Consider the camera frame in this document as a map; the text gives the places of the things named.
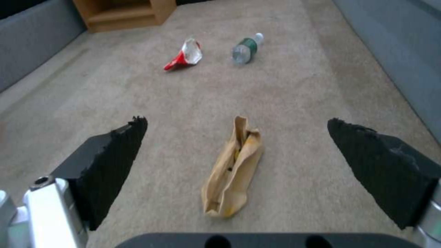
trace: plastic bottle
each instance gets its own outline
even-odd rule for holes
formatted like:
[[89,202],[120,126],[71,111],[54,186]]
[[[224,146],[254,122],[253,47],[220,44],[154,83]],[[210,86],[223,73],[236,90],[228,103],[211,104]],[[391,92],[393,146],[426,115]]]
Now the plastic bottle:
[[243,39],[233,48],[233,60],[236,64],[246,64],[257,52],[257,47],[263,42],[263,34],[257,33],[253,38]]

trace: carpet floor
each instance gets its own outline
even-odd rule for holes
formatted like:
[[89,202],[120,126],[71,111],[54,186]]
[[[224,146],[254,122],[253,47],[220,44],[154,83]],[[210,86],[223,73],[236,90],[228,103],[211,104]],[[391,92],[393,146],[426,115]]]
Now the carpet floor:
[[[262,32],[241,68],[231,49]],[[203,59],[164,73],[193,35]],[[331,0],[215,0],[179,6],[162,26],[84,33],[0,95],[0,188],[16,203],[87,137],[133,115],[149,127],[90,247],[147,232],[374,232],[404,237],[328,135],[333,117],[441,149]],[[200,189],[243,115],[265,153],[248,203],[202,214]]]

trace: crumpled paper bag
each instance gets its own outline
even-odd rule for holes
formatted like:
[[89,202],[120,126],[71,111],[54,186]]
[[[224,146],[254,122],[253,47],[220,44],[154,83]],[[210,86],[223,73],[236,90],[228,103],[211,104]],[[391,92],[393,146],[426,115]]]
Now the crumpled paper bag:
[[263,153],[258,129],[248,129],[248,121],[237,116],[230,140],[202,187],[204,213],[231,217],[247,202],[247,188]]

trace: wooden furniture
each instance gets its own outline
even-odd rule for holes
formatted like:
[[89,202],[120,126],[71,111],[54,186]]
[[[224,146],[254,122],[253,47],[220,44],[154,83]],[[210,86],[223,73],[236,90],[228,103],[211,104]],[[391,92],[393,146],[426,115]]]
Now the wooden furniture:
[[90,32],[161,25],[176,0],[74,0]]

